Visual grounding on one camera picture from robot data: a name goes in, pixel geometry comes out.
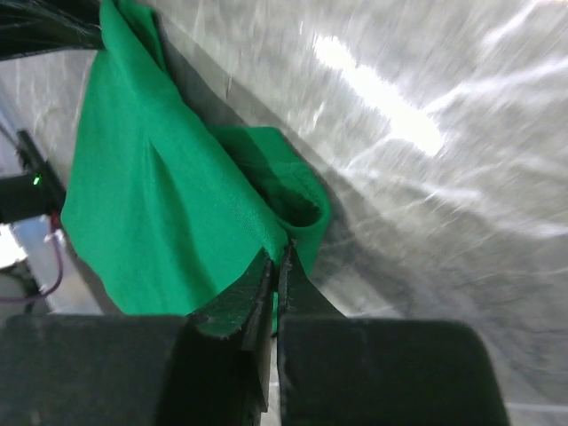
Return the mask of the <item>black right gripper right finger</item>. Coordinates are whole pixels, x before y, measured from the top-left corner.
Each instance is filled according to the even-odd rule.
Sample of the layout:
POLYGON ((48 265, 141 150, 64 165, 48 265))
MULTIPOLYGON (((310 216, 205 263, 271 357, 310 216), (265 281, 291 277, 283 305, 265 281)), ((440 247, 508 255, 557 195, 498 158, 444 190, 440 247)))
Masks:
POLYGON ((278 279, 285 425, 506 425, 479 335, 456 321, 349 318, 309 281, 294 246, 278 279))

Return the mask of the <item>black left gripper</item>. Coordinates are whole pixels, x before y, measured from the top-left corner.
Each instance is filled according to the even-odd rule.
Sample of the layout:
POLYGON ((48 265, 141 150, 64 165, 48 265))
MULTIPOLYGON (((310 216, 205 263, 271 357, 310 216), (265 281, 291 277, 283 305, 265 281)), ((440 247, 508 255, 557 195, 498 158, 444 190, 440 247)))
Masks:
POLYGON ((99 1, 1 0, 1 59, 104 48, 99 1))

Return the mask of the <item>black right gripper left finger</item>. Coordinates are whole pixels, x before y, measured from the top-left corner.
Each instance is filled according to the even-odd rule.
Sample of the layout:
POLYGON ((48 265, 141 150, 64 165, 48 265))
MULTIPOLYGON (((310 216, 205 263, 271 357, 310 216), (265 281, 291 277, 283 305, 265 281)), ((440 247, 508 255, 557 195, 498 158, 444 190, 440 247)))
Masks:
POLYGON ((273 263, 186 316, 21 315, 1 326, 4 425, 257 425, 273 263))

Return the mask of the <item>green t shirt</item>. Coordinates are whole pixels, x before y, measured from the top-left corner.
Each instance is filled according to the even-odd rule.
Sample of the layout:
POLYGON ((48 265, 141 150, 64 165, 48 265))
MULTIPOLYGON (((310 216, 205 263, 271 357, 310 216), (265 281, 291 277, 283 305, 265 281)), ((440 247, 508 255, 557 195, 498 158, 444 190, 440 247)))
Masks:
POLYGON ((62 223, 129 315, 186 315, 290 241, 311 270, 332 216, 273 127, 208 125, 168 72, 153 11, 104 1, 62 223))

